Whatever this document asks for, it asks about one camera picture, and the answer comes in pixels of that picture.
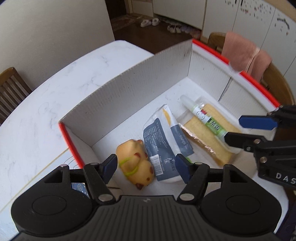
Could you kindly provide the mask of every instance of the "green label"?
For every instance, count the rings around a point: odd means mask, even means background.
[[[224,137],[227,133],[213,117],[210,117],[205,125],[219,138]]]

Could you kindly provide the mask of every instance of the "packaged snack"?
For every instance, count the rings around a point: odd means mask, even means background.
[[[194,112],[197,112],[198,107],[201,114],[197,117],[192,110],[186,112],[180,118],[181,128],[186,136],[206,150],[218,165],[231,162],[240,150],[228,147],[224,143],[224,136],[227,132],[241,133],[241,130],[230,123],[213,105],[207,103],[205,98],[199,98],[195,104],[197,106],[194,106]]]
[[[143,138],[158,181],[170,183],[181,180],[175,166],[177,154],[181,153],[190,161],[196,158],[191,144],[166,104],[146,122]]]

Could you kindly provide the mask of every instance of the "pink towel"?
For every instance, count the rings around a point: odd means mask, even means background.
[[[272,60],[253,42],[233,32],[226,33],[222,56],[230,60],[230,65],[234,70],[244,70],[258,82]]]
[[[271,61],[272,58],[269,54],[264,50],[260,50],[259,53],[255,55],[247,73],[259,82]]]

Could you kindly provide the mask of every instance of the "cardboard box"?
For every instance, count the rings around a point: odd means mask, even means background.
[[[178,118],[186,111],[179,98],[205,96],[238,123],[241,115],[266,115],[279,106],[275,98],[246,73],[234,72],[228,60],[198,41],[185,41],[123,72],[89,95],[60,121],[78,164],[102,163],[129,139],[143,139],[143,126],[163,104]],[[273,138],[274,131],[263,131]],[[252,153],[242,152],[234,164],[254,176]],[[127,195],[179,195],[185,184],[157,182],[141,191],[118,168],[113,181]]]

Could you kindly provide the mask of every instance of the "rug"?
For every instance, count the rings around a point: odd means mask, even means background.
[[[112,26],[112,30],[113,32],[119,29],[122,29],[126,26],[131,25],[132,23],[135,23],[138,19],[140,19],[140,17],[132,17],[129,15],[123,15],[117,18],[113,18],[110,20],[111,22],[111,26]]]

